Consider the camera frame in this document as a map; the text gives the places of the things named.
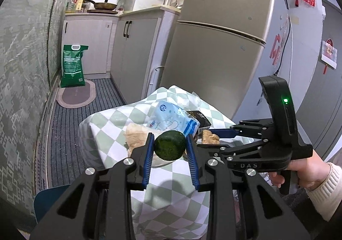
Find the person's right hand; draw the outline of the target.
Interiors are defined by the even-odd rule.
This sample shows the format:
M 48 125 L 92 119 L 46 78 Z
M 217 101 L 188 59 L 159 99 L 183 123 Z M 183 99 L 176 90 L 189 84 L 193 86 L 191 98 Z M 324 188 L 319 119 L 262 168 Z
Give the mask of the person's right hand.
M 314 191 L 328 178 L 331 166 L 314 150 L 310 158 L 291 161 L 286 170 L 296 172 L 300 187 Z

